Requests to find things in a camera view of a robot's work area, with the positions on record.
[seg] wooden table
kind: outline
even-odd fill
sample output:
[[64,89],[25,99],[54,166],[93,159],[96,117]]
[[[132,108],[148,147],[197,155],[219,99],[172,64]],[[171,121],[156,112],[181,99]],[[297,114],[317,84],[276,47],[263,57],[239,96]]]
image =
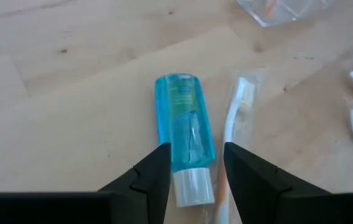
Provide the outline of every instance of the wooden table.
[[[219,149],[236,70],[265,67],[252,150],[353,191],[353,1],[260,27],[233,1],[0,0],[0,191],[97,190],[157,145],[154,80],[200,77]],[[165,223],[197,223],[201,208]]]

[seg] blue bottle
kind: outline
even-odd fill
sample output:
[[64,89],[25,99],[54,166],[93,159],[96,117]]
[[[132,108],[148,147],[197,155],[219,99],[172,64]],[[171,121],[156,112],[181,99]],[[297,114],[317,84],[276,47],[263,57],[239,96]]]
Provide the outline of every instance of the blue bottle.
[[178,207],[214,203],[209,165],[215,150],[199,80],[175,73],[155,82],[158,140],[171,143]]

